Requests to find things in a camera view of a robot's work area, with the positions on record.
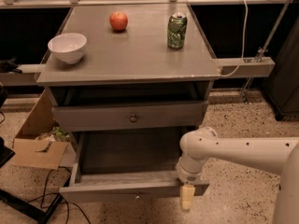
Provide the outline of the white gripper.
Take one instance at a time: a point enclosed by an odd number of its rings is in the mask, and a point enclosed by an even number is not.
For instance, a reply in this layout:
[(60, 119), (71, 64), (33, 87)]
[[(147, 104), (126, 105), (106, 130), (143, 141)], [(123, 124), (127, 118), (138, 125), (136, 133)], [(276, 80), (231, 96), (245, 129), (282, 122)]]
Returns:
[(178, 179), (184, 184), (180, 188), (181, 209), (190, 211), (195, 193), (195, 186), (201, 180), (206, 159), (180, 158), (176, 165)]

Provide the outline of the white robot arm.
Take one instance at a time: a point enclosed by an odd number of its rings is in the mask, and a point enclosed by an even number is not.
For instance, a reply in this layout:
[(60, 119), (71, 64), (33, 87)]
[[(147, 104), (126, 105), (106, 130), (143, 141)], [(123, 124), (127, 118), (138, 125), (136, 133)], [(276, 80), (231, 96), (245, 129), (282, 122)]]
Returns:
[(272, 224), (299, 224), (299, 140), (296, 137), (220, 138), (210, 127), (185, 133), (176, 170), (183, 209), (190, 209), (202, 168), (210, 158), (280, 176)]

